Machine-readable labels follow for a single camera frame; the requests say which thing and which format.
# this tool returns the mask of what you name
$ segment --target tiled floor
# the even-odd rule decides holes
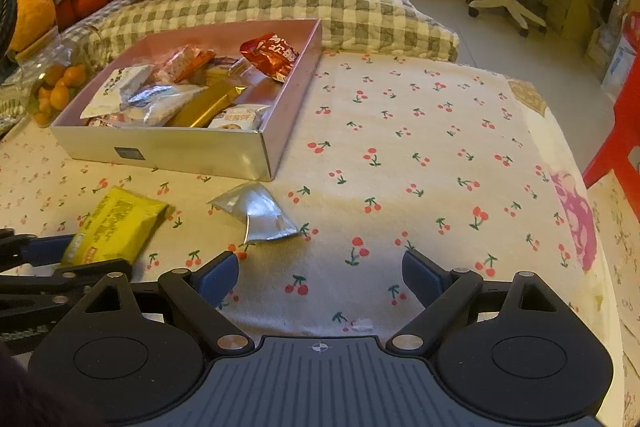
[[[613,127],[613,105],[576,46],[551,31],[542,36],[531,29],[525,39],[500,10],[482,10],[473,19],[465,0],[410,1],[458,33],[458,62],[534,84],[584,170]]]

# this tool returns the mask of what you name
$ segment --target orange fruit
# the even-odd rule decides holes
[[[51,107],[58,111],[62,111],[68,105],[69,99],[69,90],[66,86],[54,87],[49,98]]]
[[[47,68],[47,71],[44,73],[44,77],[42,78],[47,86],[55,86],[56,82],[62,78],[62,75],[65,74],[65,67],[62,64],[55,63]]]
[[[42,114],[51,114],[51,102],[48,98],[39,99],[38,108]]]
[[[53,0],[16,0],[18,18],[9,49],[21,52],[43,36],[56,21]]]
[[[62,76],[65,86],[80,87],[86,82],[86,70],[84,64],[71,66],[66,68],[65,74]]]
[[[51,96],[50,89],[47,89],[46,87],[41,87],[38,90],[38,100],[42,100],[43,98],[45,98],[46,100],[49,100],[50,96]]]
[[[34,114],[33,120],[35,120],[36,123],[41,126],[46,126],[49,124],[49,116],[41,112],[37,112],[36,114]]]

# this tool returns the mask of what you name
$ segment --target red plastic stool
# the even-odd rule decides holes
[[[640,54],[626,78],[625,85],[613,106],[616,121],[595,158],[582,177],[587,188],[613,169],[626,199],[640,221],[640,174],[629,162],[628,156],[640,145]]]

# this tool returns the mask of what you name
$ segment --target snack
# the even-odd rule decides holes
[[[66,247],[61,266],[118,257],[133,264],[167,206],[113,187]]]
[[[152,70],[151,65],[114,70],[94,94],[91,102],[82,110],[80,118],[119,112],[141,84],[148,79]]]
[[[268,108],[268,105],[259,103],[245,103],[229,107],[211,120],[209,129],[256,130],[260,127],[262,115]]]
[[[285,82],[298,58],[287,41],[275,33],[267,33],[240,46],[240,53],[262,73]]]
[[[125,123],[164,125],[206,87],[154,84],[133,95],[120,115]]]
[[[161,66],[156,66],[150,82],[153,84],[175,84],[180,74],[199,54],[200,49],[193,44],[187,44],[179,48]]]
[[[215,115],[229,107],[246,89],[221,81],[198,94],[178,114],[166,123],[167,127],[206,127]]]

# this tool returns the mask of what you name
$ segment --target gray checkered blanket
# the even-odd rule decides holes
[[[327,50],[456,60],[458,35],[408,0],[116,0],[64,36],[88,35],[90,56],[103,64],[149,34],[245,20],[322,19]]]

